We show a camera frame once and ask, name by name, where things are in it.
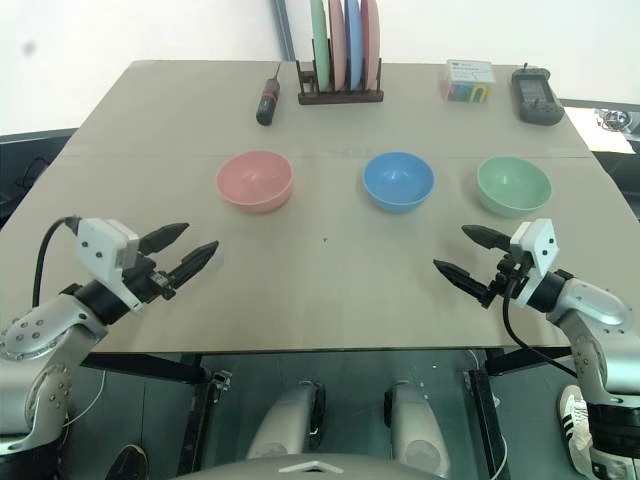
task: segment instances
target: black table frame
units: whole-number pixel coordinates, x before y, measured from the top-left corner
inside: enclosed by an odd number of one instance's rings
[[[569,347],[540,347],[538,350],[551,358],[571,355]],[[484,365],[477,370],[469,370],[467,375],[480,424],[487,469],[489,476],[493,476],[504,458],[504,444],[493,401],[490,377],[535,367],[544,362],[529,350],[519,349],[505,353],[502,348],[490,348],[485,349],[485,352],[487,360]],[[175,362],[147,354],[91,353],[82,362],[83,366],[89,368],[172,380],[194,386],[178,462],[178,475],[200,470],[209,418],[215,405],[214,395],[218,386],[212,373],[202,366],[202,355],[201,353],[183,354],[180,361]],[[497,480],[510,479],[507,463]]]

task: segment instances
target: floor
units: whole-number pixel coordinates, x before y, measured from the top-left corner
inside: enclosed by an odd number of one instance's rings
[[[483,353],[477,353],[482,360]],[[422,387],[438,417],[452,460],[450,478],[488,478],[464,383],[463,371],[475,365],[466,350],[222,355],[207,356],[204,363],[233,373],[231,390],[211,419],[205,467],[242,459],[269,406],[302,379],[319,381],[327,390],[321,452],[389,458],[383,394],[394,382],[408,380]],[[91,401],[100,380],[100,372],[79,369],[72,397],[75,411]],[[569,464],[557,424],[556,399],[569,380],[547,366],[492,380],[512,478],[583,478]],[[70,480],[104,478],[120,448],[136,442],[147,450],[151,478],[172,478],[190,401],[187,385],[107,374],[102,396],[73,426],[65,472]]]

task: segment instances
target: black sneaker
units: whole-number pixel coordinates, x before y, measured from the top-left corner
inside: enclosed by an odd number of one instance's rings
[[[149,461],[138,445],[127,445],[113,462],[105,480],[146,480]]]

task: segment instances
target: metal pole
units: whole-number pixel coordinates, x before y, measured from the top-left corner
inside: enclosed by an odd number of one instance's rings
[[[296,54],[293,50],[293,40],[291,38],[291,29],[289,28],[289,17],[287,16],[287,4],[285,0],[271,0],[273,8],[273,17],[276,23],[276,32],[280,40],[280,49],[284,60],[293,61]]]

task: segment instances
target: black wire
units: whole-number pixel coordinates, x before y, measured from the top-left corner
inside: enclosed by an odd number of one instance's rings
[[[509,302],[511,301],[511,296],[513,295],[513,290],[515,288],[516,288],[516,280],[515,279],[509,280],[509,284],[507,285],[507,290],[504,293],[504,299],[502,300],[502,320],[504,321],[504,328],[507,329],[507,333],[509,334],[509,336],[513,338],[513,340],[522,348],[535,353],[540,358],[542,358],[545,362],[550,363],[554,367],[559,368],[563,372],[568,373],[572,377],[577,378],[578,375],[576,374],[576,372],[574,372],[570,368],[565,367],[561,363],[556,362],[553,358],[546,356],[544,353],[536,350],[535,348],[527,345],[524,341],[520,339],[520,337],[518,337],[518,335],[516,335],[516,332],[513,331],[513,328],[511,328],[511,322],[509,320]]]
[[[42,243],[40,244],[40,250],[38,251],[38,260],[36,261],[36,273],[33,277],[33,297],[31,300],[31,306],[37,307],[40,305],[40,285],[42,284],[42,270],[44,268],[44,256],[47,253],[47,247],[51,241],[51,237],[58,229],[60,225],[64,225],[68,217],[60,218],[53,222],[53,225],[49,227],[49,230],[42,237]]]
[[[42,169],[42,171],[40,171],[36,177],[33,179],[33,182],[31,183],[31,185],[27,185],[27,178],[29,177],[29,173],[31,172],[31,168],[33,168],[33,166],[38,163],[38,162],[42,162],[45,164],[44,169]],[[35,183],[35,181],[38,179],[38,177],[40,175],[42,175],[42,173],[44,172],[44,170],[47,169],[47,167],[49,167],[51,165],[51,162],[49,162],[46,158],[44,157],[35,157],[33,160],[31,160],[31,162],[29,163],[29,165],[27,165],[27,168],[25,168],[24,173],[22,174],[22,180],[20,180],[20,182],[18,182],[17,180],[14,182],[17,186],[24,188],[25,191],[29,191],[31,190],[31,188],[33,187],[33,184]]]

